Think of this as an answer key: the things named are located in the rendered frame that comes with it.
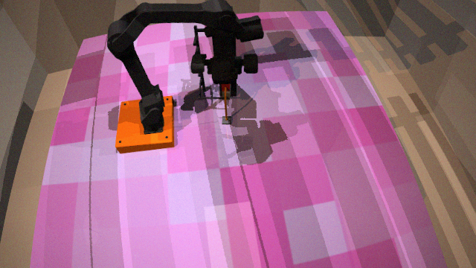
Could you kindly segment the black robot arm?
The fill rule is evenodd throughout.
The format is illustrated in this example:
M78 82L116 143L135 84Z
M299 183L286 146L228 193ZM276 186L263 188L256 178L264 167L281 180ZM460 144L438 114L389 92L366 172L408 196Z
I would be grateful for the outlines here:
M123 62L135 84L144 134L164 131L164 98L159 85L152 85L135 51L134 41L150 23L199 23L206 27L206 37L212 36L215 49L225 51L234 46L234 34L240 42L262 39L263 26L258 15L239 19L226 0L208 0L198 4L141 3L110 24L107 47L115 58ZM215 84L229 84L238 78L233 60L212 57L212 80Z

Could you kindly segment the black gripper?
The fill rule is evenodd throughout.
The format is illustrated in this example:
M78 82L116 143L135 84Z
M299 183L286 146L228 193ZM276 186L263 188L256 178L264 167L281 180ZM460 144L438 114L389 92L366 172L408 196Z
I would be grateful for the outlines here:
M244 66L244 72L247 74L256 74L258 71L258 56L256 54L244 54L244 60L242 57L234 56L234 46L228 50L221 51L213 47L213 56L218 57L220 60L224 60L225 57L230 57L233 60L233 66L238 68L238 74L242 74L242 67ZM206 54L194 54L191 62L191 72L193 74L202 74L207 66L208 74L212 74L211 60L206 59Z

